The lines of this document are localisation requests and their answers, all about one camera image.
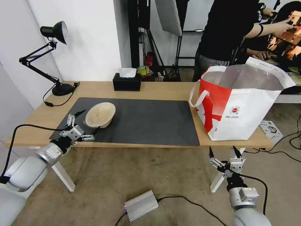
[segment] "black desk mat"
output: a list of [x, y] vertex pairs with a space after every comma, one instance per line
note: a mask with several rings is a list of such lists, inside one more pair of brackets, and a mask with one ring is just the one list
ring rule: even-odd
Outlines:
[[[91, 134], [94, 129], [86, 126], [83, 121], [89, 109], [102, 102], [110, 102], [115, 105], [115, 116], [108, 127], [99, 129], [95, 140], [88, 142], [200, 145], [187, 101], [81, 97], [72, 106], [58, 128], [66, 126], [69, 114], [86, 109], [75, 119], [75, 123], [86, 134]], [[50, 139], [57, 139], [59, 133], [54, 132]]]

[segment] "lamp head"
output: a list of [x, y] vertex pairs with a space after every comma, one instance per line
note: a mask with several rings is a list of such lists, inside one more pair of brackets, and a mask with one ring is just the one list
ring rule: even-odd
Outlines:
[[41, 27], [41, 34], [47, 38], [56, 38], [58, 41], [68, 44], [68, 29], [64, 21], [56, 23], [53, 27]]

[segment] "red fire extinguisher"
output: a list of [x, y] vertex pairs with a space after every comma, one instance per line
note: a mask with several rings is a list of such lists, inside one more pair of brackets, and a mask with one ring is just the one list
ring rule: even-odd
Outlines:
[[149, 53], [147, 53], [145, 57], [145, 65], [149, 67], [153, 65], [153, 56], [150, 55]]

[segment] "bag handle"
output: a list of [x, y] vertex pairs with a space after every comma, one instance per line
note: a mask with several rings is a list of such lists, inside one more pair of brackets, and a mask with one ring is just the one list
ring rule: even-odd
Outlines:
[[195, 87], [196, 87], [197, 83], [199, 83], [200, 81], [201, 81], [201, 80], [199, 79], [199, 80], [194, 84], [194, 86], [193, 86], [193, 88], [192, 88], [192, 90], [191, 90], [191, 92], [190, 92], [189, 104], [190, 104], [191, 107], [197, 107], [197, 106], [199, 106], [199, 105], [203, 102], [205, 96], [207, 96], [207, 95], [209, 96], [209, 92], [208, 92], [207, 90], [204, 90], [204, 91], [201, 93], [201, 95], [199, 96], [199, 98], [198, 98], [197, 102], [195, 103], [195, 105], [191, 103], [191, 99], [192, 99], [192, 96], [193, 96], [193, 94], [194, 94]]

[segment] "tissue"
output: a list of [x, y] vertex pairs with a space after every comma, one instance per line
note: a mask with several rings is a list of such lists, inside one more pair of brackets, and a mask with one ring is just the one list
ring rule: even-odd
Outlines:
[[136, 75], [137, 69], [135, 68], [120, 68], [119, 76], [121, 78], [133, 78]]

